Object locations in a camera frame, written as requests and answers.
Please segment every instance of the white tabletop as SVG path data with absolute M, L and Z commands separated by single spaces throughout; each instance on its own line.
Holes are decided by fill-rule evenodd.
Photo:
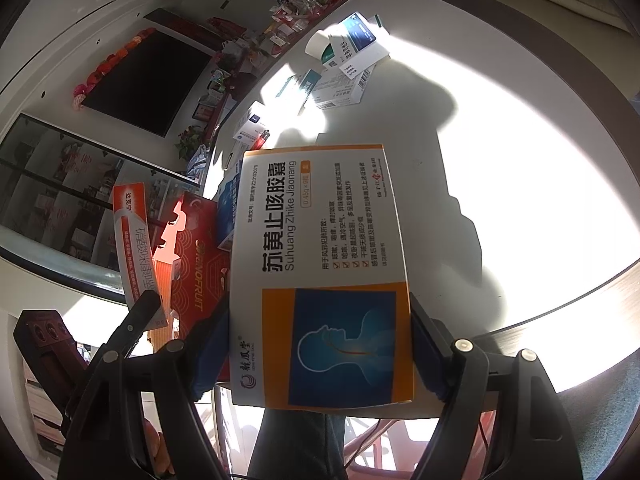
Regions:
M 384 145 L 409 287 L 431 317 L 456 337 L 497 330 L 636 261 L 640 188 L 600 121 L 551 69 L 441 0 L 349 0 L 316 28 L 356 10 L 380 15 L 390 59 L 359 104 L 305 110 L 265 147 Z M 206 197 L 248 106 L 269 105 L 284 78 L 320 68 L 305 44 L 283 54 L 221 127 Z

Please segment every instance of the glass cabinet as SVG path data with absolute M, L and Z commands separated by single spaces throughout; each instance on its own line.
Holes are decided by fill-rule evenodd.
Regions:
M 112 190 L 135 182 L 145 184 L 156 247 L 176 201 L 185 190 L 199 193 L 197 183 L 20 115 L 0 143 L 0 255 L 108 299 L 121 295 Z

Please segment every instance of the round table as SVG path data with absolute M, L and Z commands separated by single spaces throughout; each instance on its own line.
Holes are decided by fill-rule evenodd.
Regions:
M 283 119 L 265 148 L 382 143 L 409 288 L 455 337 L 535 350 L 557 391 L 640 347 L 640 118 L 573 47 L 494 0 L 347 0 L 220 127 L 205 197 L 242 114 L 319 72 L 308 38 L 356 10 L 390 35 L 361 102 Z M 360 414 L 437 415 L 419 386 L 412 404 Z

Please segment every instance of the potted plant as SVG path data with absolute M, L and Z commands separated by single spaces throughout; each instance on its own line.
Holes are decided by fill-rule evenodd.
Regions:
M 180 134 L 180 142 L 175 145 L 178 148 L 178 156 L 188 161 L 202 144 L 204 132 L 200 126 L 189 126 Z

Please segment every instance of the barcode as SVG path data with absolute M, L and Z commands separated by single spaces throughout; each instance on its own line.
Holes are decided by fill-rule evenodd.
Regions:
M 367 84 L 367 79 L 369 79 L 369 74 L 371 72 L 369 72 L 369 69 L 367 68 L 363 73 L 362 73 L 362 77 L 360 78 L 360 81 L 358 81 L 358 86 L 360 86 L 360 88 L 362 88 L 364 90 L 364 85 Z

